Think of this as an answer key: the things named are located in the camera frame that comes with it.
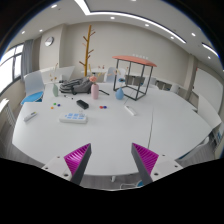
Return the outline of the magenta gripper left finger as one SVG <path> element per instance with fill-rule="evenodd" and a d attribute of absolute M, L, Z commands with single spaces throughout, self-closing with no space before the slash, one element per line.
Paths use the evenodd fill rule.
<path fill-rule="evenodd" d="M 64 160 L 72 174 L 72 183 L 76 185 L 81 183 L 91 153 L 91 144 L 88 143 L 64 157 Z"/>

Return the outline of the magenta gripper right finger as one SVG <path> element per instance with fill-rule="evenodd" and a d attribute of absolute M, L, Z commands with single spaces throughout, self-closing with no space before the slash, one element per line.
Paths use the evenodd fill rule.
<path fill-rule="evenodd" d="M 132 144 L 131 153 L 138 168 L 140 177 L 142 178 L 143 184 L 147 185 L 152 183 L 153 180 L 151 178 L 151 172 L 158 160 L 159 155 L 136 143 Z"/>

